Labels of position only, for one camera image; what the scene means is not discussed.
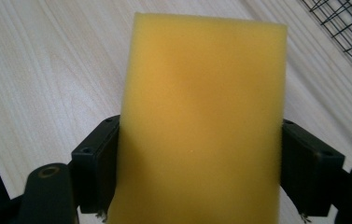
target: foam block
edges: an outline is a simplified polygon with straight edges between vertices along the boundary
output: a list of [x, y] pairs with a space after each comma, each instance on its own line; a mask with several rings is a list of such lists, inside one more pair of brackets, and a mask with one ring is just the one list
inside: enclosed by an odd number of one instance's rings
[[276, 223], [287, 28], [136, 14], [111, 224]]

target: yellow sponge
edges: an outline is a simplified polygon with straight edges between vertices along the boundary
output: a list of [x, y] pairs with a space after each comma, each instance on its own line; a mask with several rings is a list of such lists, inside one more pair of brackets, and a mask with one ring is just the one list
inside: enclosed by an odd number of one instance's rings
[[287, 28], [136, 14], [111, 224], [276, 223]]

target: light wood grain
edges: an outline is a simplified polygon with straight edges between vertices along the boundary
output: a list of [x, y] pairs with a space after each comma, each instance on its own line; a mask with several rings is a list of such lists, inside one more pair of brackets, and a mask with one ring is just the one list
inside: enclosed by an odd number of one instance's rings
[[[136, 11], [287, 24], [285, 118], [352, 167], [352, 66], [299, 0], [0, 1], [0, 174], [11, 197], [32, 170], [69, 162], [101, 120], [119, 114]], [[280, 223], [303, 223], [284, 192]]]

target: wooden table surface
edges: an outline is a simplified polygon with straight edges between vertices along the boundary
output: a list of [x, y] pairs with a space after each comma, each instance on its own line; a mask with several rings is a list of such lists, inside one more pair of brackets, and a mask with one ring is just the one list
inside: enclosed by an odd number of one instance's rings
[[[9, 195], [120, 113], [135, 12], [274, 21], [289, 26], [285, 118], [352, 167], [352, 65], [300, 0], [0, 1], [0, 174]], [[333, 223], [332, 218], [312, 218]], [[83, 216], [82, 223], [100, 223]], [[303, 223], [282, 192], [280, 223]]]

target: sponge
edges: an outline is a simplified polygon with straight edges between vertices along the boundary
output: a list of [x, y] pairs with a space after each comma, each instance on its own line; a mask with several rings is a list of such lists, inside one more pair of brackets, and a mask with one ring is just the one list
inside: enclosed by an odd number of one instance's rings
[[276, 223], [287, 28], [135, 14], [111, 224]]

